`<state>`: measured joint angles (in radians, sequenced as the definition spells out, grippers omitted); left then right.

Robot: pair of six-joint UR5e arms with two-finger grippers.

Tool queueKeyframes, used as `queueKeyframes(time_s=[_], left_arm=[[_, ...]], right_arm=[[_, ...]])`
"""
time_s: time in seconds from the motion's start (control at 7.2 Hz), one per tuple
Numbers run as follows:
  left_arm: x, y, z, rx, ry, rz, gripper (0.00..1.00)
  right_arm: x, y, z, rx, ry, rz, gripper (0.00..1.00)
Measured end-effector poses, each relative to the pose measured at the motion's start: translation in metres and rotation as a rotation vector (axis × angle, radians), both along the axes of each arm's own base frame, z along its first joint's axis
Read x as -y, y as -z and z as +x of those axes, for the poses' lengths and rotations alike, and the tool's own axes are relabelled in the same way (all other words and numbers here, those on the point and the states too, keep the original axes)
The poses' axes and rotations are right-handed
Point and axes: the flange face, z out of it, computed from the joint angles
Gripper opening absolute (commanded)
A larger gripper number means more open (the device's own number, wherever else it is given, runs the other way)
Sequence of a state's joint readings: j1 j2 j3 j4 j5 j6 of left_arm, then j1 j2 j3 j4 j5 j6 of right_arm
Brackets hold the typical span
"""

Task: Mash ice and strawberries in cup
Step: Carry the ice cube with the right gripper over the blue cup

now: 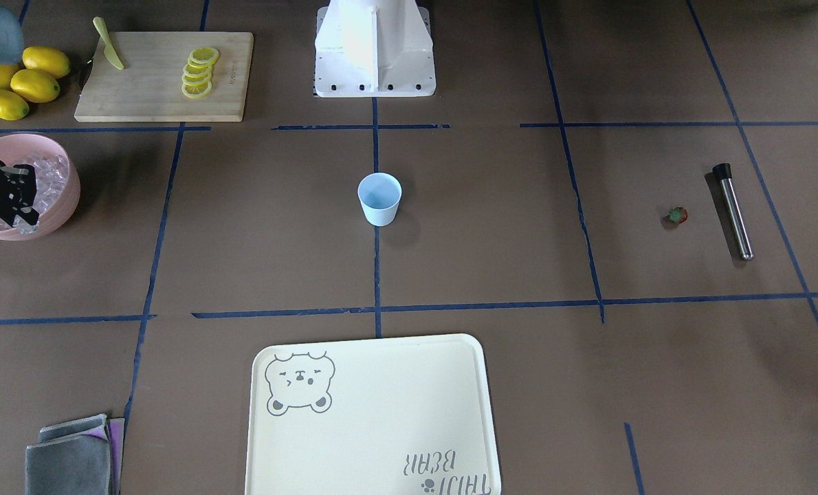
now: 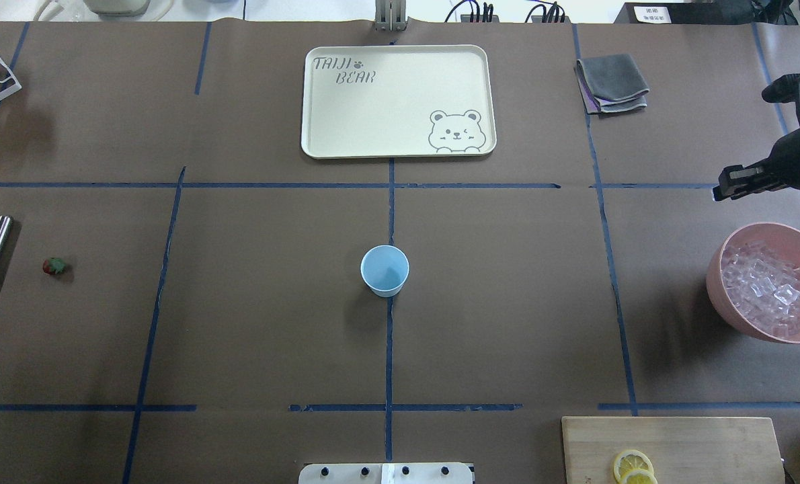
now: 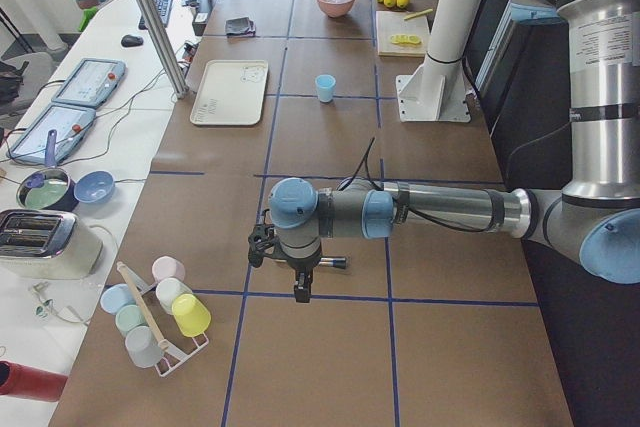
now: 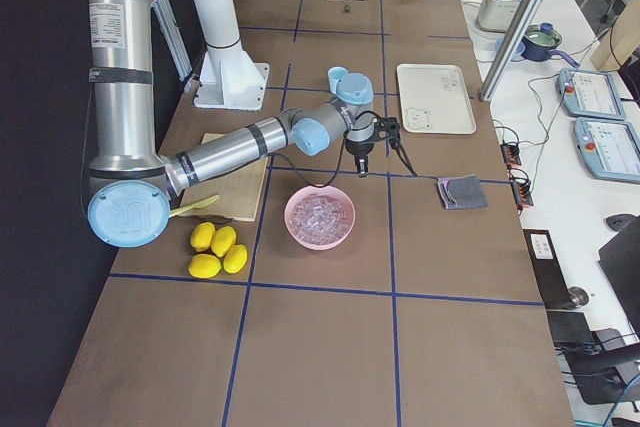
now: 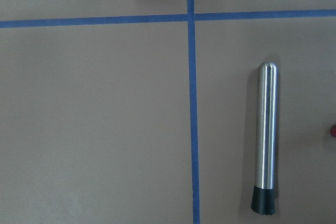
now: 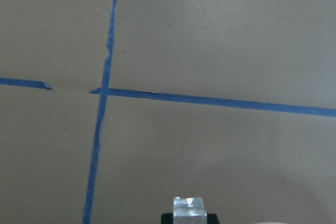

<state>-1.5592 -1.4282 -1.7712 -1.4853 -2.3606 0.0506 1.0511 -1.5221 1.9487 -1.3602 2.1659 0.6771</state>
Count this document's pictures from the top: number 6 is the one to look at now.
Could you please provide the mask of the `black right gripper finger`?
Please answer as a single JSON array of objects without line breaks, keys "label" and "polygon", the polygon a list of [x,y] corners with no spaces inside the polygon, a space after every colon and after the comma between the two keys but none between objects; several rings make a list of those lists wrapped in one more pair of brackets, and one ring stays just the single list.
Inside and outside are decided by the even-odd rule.
[{"label": "black right gripper finger", "polygon": [[[173,213],[161,214],[161,224],[173,224]],[[217,214],[207,214],[207,224],[219,224]]]}]

